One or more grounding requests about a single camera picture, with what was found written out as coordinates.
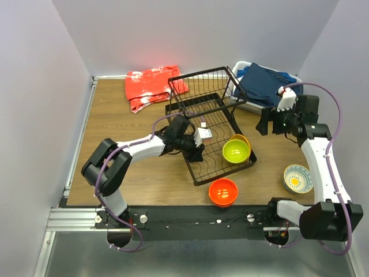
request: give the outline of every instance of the gray floor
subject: gray floor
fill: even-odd
[[[46,276],[354,276],[348,256],[315,241],[277,249],[262,241],[145,242],[136,253],[109,249],[106,233],[58,233]]]

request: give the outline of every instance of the red and white towel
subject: red and white towel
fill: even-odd
[[[131,111],[137,113],[144,107],[156,102],[169,100],[171,89],[168,79],[180,75],[177,65],[153,68],[142,72],[128,72],[125,79],[127,100],[131,104]],[[175,92],[186,93],[188,86],[183,80],[175,81]]]

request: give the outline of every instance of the yellow-green bowl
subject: yellow-green bowl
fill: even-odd
[[[251,154],[251,149],[242,140],[230,140],[223,146],[223,157],[230,163],[243,163]]]

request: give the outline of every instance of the black dish rack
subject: black dish rack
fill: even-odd
[[[212,140],[205,143],[202,153],[204,161],[190,163],[185,159],[195,186],[254,165],[257,158],[252,150],[249,160],[241,164],[230,164],[222,154],[223,145],[234,134],[242,134],[234,111],[236,106],[247,102],[246,92],[230,68],[220,67],[181,75],[170,78],[168,83],[171,98],[170,104],[165,107],[165,114],[183,113],[196,128],[201,127],[201,121],[205,119],[206,127],[212,131]],[[238,98],[232,96],[234,86],[240,92]]]

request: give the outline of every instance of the wooden table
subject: wooden table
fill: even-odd
[[[73,177],[68,205],[98,205],[93,187],[81,175],[81,168],[99,143],[110,137],[129,141],[147,136],[152,123],[164,115],[168,102],[153,104],[137,114],[130,111],[124,80],[99,80],[93,98],[84,138]],[[267,204],[272,197],[288,197],[301,204],[312,204],[314,192],[290,194],[282,185],[283,172],[290,164],[307,167],[301,149],[284,138],[261,136],[255,126],[260,116],[236,109],[235,118],[250,140],[257,162],[249,169],[229,175],[239,188],[235,204]],[[162,121],[157,130],[168,125]],[[211,205],[210,184],[194,186],[182,155],[149,158],[130,166],[121,192],[131,205]]]

